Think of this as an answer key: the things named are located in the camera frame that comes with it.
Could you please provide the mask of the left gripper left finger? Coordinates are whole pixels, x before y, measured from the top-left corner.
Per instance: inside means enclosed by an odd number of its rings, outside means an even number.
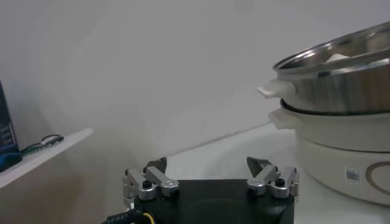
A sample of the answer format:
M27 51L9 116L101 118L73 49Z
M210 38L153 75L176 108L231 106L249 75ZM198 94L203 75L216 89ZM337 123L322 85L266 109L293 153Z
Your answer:
M134 208L135 199L152 201L159 195L176 200L180 195L180 183L165 175L167 158L150 161L142 171L126 169L122 177L123 203L129 209Z

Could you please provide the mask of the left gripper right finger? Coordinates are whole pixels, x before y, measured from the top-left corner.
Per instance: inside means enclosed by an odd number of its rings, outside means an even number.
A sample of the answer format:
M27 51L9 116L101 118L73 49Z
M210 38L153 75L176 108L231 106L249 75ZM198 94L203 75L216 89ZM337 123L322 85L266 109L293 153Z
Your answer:
M300 173L295 167L280 170L266 159L247 157L252 178L247 180L247 191L253 198L267 193L277 199L299 195Z

